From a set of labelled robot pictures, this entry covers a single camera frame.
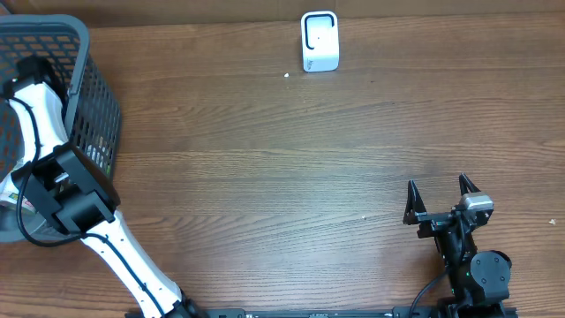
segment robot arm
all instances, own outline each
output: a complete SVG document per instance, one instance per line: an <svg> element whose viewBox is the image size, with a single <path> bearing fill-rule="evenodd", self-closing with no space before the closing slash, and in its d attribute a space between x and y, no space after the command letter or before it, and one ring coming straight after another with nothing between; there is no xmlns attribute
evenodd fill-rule
<svg viewBox="0 0 565 318"><path fill-rule="evenodd" d="M4 179L4 190L19 193L23 178L31 170L26 198L56 230L80 236L108 263L137 300L144 317L183 311L188 314L180 288L157 268L125 224L112 184L68 142L61 97L49 84L49 74L40 67L42 61L33 58L21 63L26 65L19 64L20 77L4 85L4 94L18 115L25 154L19 169ZM39 160L34 164L34 123L26 106L34 115L41 143Z"/></svg>

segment mesh basket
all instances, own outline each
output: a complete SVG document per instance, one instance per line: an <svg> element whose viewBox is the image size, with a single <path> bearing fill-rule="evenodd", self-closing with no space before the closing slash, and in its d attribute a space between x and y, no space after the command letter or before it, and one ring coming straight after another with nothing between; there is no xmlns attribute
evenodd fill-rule
<svg viewBox="0 0 565 318"><path fill-rule="evenodd" d="M116 98L88 54L85 25L66 15L10 15L0 17L0 84L17 77L23 57L47 58L65 85L63 121L69 140L108 178L114 173L121 114ZM10 107L0 111L0 177L4 178L23 155L19 121ZM0 210L0 241L21 239L10 215ZM26 227L41 238L53 237L42 217L28 216Z"/></svg>

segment white device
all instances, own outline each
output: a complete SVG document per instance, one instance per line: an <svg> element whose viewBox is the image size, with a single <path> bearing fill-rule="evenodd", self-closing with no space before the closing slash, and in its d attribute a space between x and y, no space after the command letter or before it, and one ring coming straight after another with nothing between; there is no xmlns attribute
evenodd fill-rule
<svg viewBox="0 0 565 318"><path fill-rule="evenodd" d="M300 21L306 72L333 71L339 65L337 17L331 11L308 12Z"/></svg>

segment wall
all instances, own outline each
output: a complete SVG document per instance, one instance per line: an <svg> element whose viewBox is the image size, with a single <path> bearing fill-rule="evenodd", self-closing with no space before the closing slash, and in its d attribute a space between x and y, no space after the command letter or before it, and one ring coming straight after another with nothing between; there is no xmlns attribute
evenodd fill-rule
<svg viewBox="0 0 565 318"><path fill-rule="evenodd" d="M71 14L90 27L298 20L329 9L340 18L565 11L564 0L4 0L15 13Z"/></svg>

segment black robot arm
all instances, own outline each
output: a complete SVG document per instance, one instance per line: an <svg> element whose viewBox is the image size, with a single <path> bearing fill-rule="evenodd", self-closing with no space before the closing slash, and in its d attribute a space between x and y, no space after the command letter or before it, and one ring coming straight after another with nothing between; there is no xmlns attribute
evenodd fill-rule
<svg viewBox="0 0 565 318"><path fill-rule="evenodd" d="M505 317L509 298L509 257L498 251L478 252L471 233L493 215L493 201L465 174L459 176L461 200L446 213L428 214L413 180L403 222L418 224L418 237L435 240L449 277L453 297L440 299L432 316Z"/></svg>

